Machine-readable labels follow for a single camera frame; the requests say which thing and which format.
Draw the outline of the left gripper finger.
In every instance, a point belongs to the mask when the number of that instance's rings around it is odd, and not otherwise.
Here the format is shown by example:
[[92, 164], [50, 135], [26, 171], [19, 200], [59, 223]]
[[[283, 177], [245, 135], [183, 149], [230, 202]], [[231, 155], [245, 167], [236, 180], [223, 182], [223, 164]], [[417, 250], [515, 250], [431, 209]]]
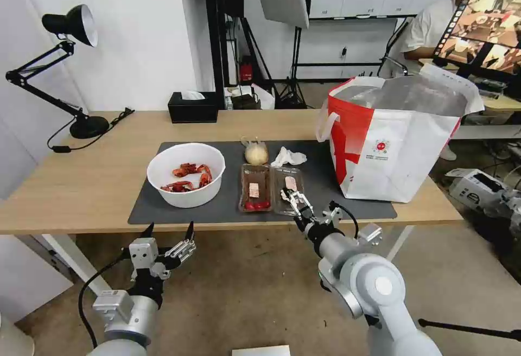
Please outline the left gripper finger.
[[154, 223], [151, 223], [128, 247], [123, 248], [123, 259], [133, 265], [152, 265], [155, 261], [155, 239], [152, 237]]
[[189, 223], [184, 240], [164, 253], [164, 265], [167, 270], [178, 268], [196, 250], [194, 221]]

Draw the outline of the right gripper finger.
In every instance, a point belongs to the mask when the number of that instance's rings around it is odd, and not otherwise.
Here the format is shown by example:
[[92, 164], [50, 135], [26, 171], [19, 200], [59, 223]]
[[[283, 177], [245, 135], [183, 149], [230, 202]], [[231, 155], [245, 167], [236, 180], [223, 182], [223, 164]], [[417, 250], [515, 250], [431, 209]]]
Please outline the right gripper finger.
[[281, 198], [290, 205], [299, 220], [310, 221], [313, 219], [313, 207], [307, 197], [300, 191], [282, 188]]
[[330, 201], [327, 208], [322, 211], [325, 224], [338, 225], [342, 219], [342, 209], [335, 201]]

